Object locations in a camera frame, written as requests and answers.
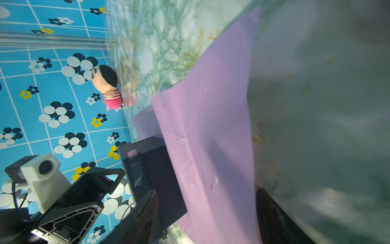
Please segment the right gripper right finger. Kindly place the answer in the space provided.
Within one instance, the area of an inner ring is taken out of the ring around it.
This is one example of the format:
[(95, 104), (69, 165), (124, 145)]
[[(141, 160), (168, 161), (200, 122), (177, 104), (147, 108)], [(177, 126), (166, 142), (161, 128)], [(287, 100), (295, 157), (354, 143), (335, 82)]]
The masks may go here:
[(264, 244), (314, 244), (263, 188), (256, 192), (256, 207)]

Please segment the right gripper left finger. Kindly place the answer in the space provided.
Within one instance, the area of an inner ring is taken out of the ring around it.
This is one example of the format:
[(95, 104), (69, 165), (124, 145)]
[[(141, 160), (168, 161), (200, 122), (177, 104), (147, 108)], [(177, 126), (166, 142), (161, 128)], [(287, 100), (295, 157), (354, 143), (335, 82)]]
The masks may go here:
[(158, 217), (156, 190), (150, 190), (101, 244), (152, 244)]

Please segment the dark blue gift box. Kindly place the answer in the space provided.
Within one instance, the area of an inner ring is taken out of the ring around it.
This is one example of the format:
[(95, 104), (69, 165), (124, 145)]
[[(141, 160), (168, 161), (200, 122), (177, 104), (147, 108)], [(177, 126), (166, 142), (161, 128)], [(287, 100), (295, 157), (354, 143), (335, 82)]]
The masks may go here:
[(141, 200), (149, 190), (156, 190), (162, 229), (167, 229), (187, 213), (163, 139), (149, 137), (119, 145), (117, 149), (134, 202)]

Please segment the purple wrapping paper sheet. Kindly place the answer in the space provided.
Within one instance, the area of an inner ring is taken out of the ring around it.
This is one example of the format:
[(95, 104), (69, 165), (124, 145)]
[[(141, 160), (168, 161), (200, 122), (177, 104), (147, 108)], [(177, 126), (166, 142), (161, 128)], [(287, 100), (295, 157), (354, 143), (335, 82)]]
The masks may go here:
[(260, 8), (231, 24), (187, 76), (132, 118), (140, 139), (164, 139), (195, 244), (259, 244), (247, 103)]

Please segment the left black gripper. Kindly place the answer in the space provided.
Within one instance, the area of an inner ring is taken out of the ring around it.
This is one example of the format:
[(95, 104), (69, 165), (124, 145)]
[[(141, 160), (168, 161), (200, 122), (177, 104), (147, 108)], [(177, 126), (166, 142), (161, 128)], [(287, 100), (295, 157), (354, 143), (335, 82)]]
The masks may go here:
[(76, 180), (44, 213), (27, 207), (1, 210), (2, 244), (79, 244), (123, 177), (122, 169), (92, 168)]

